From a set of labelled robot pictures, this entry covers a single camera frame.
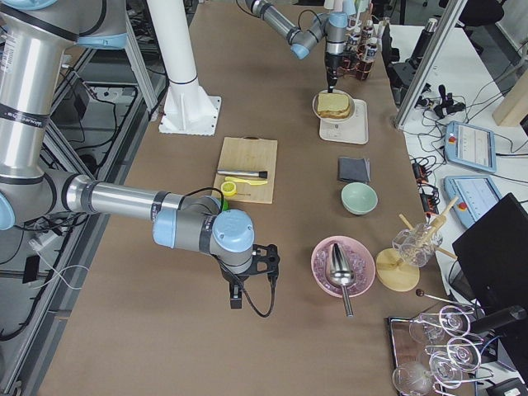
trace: white pillar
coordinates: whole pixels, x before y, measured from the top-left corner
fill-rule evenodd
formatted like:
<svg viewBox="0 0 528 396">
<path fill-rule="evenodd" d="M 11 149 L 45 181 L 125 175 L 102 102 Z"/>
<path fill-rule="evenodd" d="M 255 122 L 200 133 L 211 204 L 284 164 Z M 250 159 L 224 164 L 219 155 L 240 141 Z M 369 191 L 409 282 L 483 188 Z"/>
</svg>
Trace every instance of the white pillar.
<svg viewBox="0 0 528 396">
<path fill-rule="evenodd" d="M 148 0 L 154 30 L 170 79 L 160 132 L 215 134 L 220 97 L 198 82 L 183 0 Z"/>
</svg>

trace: white table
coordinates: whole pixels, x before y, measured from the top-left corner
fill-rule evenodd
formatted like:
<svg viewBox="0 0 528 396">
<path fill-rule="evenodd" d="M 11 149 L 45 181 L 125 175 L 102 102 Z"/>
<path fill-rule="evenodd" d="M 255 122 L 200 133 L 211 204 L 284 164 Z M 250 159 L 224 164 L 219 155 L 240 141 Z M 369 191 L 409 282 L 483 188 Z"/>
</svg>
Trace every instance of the white table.
<svg viewBox="0 0 528 396">
<path fill-rule="evenodd" d="M 422 31 L 421 26 L 391 26 L 391 36 L 393 37 L 392 46 L 399 48 L 401 60 L 407 59 L 413 51 L 414 45 L 417 42 L 417 38 Z M 481 88 L 490 83 L 493 77 L 489 74 L 484 64 L 478 57 L 473 46 L 470 44 L 465 33 L 461 29 L 454 29 L 450 33 L 450 37 L 446 42 L 444 48 L 439 54 L 435 66 L 427 79 L 427 82 L 431 84 L 432 92 L 425 94 L 425 97 L 439 97 L 438 86 L 441 84 L 445 85 L 447 92 L 453 92 L 454 96 L 464 97 L 464 101 L 467 106 L 474 102 L 475 97 L 481 90 Z M 499 93 L 497 85 L 493 82 L 487 85 L 478 95 L 475 103 L 486 101 L 490 97 L 494 97 Z M 514 149 L 521 146 L 528 139 L 525 132 L 520 126 L 508 128 L 500 127 L 495 124 L 492 118 L 493 111 L 499 106 L 502 101 L 502 97 L 494 101 L 490 106 L 486 107 L 482 112 L 477 114 L 469 123 L 472 125 L 481 126 L 486 129 L 493 130 L 495 134 L 500 134 L 508 137 L 513 141 Z M 469 117 L 472 117 L 483 109 L 490 101 L 479 106 L 473 106 L 469 111 Z M 428 111 L 426 116 L 436 120 L 437 117 L 432 111 Z M 445 119 L 440 120 L 442 124 L 448 124 L 452 120 L 464 122 L 466 114 L 465 112 L 459 112 L 454 115 L 448 115 Z M 408 146 L 408 152 L 410 156 L 415 158 L 425 157 L 427 155 L 435 155 L 438 163 L 442 162 L 442 158 L 439 153 L 433 152 L 428 153 L 425 150 L 433 150 L 431 142 L 436 138 L 430 138 L 428 136 L 422 136 L 422 145 L 416 134 L 427 133 L 434 126 L 434 122 L 431 120 L 424 120 L 423 109 L 415 109 L 409 121 L 404 126 L 403 131 L 405 133 L 406 142 Z M 438 130 L 434 133 L 435 136 L 440 136 Z M 510 143 L 496 136 L 495 138 L 497 153 L 510 153 Z M 443 140 L 436 142 L 437 148 L 443 146 Z M 519 153 L 528 153 L 528 144 L 524 146 Z M 446 164 L 436 168 L 434 176 L 430 177 L 431 184 L 435 184 L 441 191 L 441 203 L 439 204 L 438 210 L 441 212 L 448 203 L 448 198 L 443 189 L 442 179 L 446 176 L 459 176 L 459 175 L 472 175 L 478 174 L 472 172 L 464 167 L 456 165 Z M 510 177 L 513 179 L 521 179 L 528 181 L 528 157 L 526 158 L 503 158 L 497 157 L 497 175 L 504 177 Z M 512 181 L 507 181 L 499 177 L 492 176 L 494 183 L 497 185 L 498 190 L 504 196 L 508 192 L 512 192 L 518 200 L 528 200 L 528 184 L 522 184 Z M 460 223 L 453 211 L 448 214 L 448 220 L 446 225 L 441 229 L 441 233 L 444 237 L 442 247 L 446 250 L 452 250 L 452 243 L 465 231 L 464 226 Z M 444 287 L 447 293 L 453 293 L 455 296 L 460 297 L 454 290 L 452 290 L 447 282 L 450 269 L 453 266 L 453 260 L 448 256 L 437 253 L 437 261 L 442 271 L 442 279 L 444 281 Z M 511 372 L 500 370 L 498 365 L 493 365 L 495 370 L 495 382 L 500 382 L 508 377 L 512 376 Z"/>
</svg>

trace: silver scoop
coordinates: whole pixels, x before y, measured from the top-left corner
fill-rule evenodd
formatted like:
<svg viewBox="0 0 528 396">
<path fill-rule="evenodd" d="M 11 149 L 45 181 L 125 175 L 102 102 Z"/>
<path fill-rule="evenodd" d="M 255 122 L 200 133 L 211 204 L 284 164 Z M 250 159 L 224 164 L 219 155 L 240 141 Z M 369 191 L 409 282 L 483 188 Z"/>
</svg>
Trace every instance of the silver scoop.
<svg viewBox="0 0 528 396">
<path fill-rule="evenodd" d="M 329 265 L 327 265 L 326 268 L 326 277 L 331 284 L 336 287 L 341 287 L 346 316 L 352 318 L 354 313 L 352 312 L 352 305 L 347 287 L 354 284 L 356 277 L 354 276 L 354 271 L 350 268 L 347 255 L 338 243 L 332 245 L 332 259 L 328 264 Z"/>
</svg>

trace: green bowl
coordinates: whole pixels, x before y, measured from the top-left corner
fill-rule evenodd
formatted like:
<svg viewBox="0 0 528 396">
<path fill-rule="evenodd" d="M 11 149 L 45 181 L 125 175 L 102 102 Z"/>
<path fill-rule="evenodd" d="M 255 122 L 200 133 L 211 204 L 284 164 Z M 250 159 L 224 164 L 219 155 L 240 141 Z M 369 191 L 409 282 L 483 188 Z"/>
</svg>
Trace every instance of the green bowl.
<svg viewBox="0 0 528 396">
<path fill-rule="evenodd" d="M 365 183 L 350 183 L 343 187 L 341 201 L 346 210 L 354 215 L 365 215 L 378 205 L 378 196 Z"/>
</svg>

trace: glass cup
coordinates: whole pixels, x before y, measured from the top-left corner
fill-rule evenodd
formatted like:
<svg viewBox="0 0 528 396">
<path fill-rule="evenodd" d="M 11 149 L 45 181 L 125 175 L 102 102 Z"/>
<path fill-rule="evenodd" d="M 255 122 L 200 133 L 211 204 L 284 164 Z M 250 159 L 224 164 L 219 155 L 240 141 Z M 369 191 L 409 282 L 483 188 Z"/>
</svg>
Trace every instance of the glass cup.
<svg viewBox="0 0 528 396">
<path fill-rule="evenodd" d="M 410 266 L 425 266 L 442 243 L 440 233 L 434 233 L 431 225 L 418 224 L 413 229 L 404 229 L 393 239 L 393 248 Z"/>
</svg>

